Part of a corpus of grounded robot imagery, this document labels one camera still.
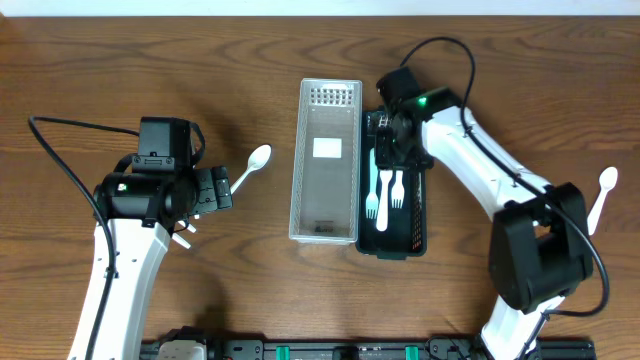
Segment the white plastic fork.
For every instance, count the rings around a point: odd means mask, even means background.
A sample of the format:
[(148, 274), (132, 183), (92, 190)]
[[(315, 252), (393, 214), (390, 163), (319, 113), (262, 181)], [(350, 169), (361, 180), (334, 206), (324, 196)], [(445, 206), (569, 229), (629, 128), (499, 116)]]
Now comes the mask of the white plastic fork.
[(405, 189), (403, 185), (403, 171), (395, 171), (395, 181), (391, 188), (391, 205), (394, 209), (401, 209), (404, 203)]
[(392, 170), (381, 170), (379, 172), (381, 182), (381, 194), (379, 199), (378, 215), (376, 219), (376, 229), (385, 232), (388, 228), (389, 214), (389, 184), (393, 178)]

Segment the white plastic spoon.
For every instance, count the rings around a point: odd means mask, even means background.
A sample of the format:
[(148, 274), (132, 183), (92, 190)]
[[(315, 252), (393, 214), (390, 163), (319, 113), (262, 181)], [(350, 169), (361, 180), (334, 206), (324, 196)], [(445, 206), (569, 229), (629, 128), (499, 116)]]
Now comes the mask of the white plastic spoon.
[(253, 172), (264, 168), (272, 155), (272, 146), (263, 144), (257, 147), (248, 157), (247, 167), (242, 175), (231, 185), (228, 195), (233, 195), (242, 185), (244, 180)]
[(615, 188), (618, 176), (618, 169), (614, 166), (607, 167), (599, 176), (600, 190), (587, 217), (589, 235), (593, 235), (597, 229), (606, 197)]

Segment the black plastic basket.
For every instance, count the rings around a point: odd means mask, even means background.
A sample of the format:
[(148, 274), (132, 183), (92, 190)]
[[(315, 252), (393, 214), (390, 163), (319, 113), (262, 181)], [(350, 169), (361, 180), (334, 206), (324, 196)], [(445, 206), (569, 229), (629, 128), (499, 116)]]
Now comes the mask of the black plastic basket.
[(369, 194), (370, 171), (369, 153), (375, 144), (375, 131), (372, 129), (383, 107), (364, 111), (361, 119), (360, 143), (360, 216), (356, 248), (360, 253), (373, 255), (379, 259), (405, 260), (407, 257), (419, 257), (428, 248), (426, 221), (426, 181), (423, 173), (404, 173), (403, 186), (405, 198), (403, 207), (389, 209), (389, 224), (384, 232), (375, 227), (375, 220), (368, 219), (365, 200)]

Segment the pale green plastic fork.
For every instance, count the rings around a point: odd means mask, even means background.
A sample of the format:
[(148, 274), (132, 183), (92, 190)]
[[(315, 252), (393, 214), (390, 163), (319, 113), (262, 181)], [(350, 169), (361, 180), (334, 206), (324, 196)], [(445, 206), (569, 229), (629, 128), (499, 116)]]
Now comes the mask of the pale green plastic fork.
[(365, 199), (366, 218), (375, 220), (378, 214), (379, 199), (377, 195), (378, 168), (375, 160), (375, 149), (369, 152), (369, 192)]

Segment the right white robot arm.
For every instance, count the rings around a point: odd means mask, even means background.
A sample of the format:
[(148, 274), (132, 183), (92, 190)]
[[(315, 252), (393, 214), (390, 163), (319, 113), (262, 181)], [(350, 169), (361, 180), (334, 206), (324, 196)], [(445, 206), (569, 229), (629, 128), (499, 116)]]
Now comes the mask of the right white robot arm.
[(376, 160), (387, 170), (445, 165), (492, 222), (489, 274), (498, 298), (480, 338), (494, 359), (522, 359), (560, 304), (601, 261), (588, 235), (584, 197), (554, 186), (508, 154), (448, 88), (378, 89), (383, 124)]

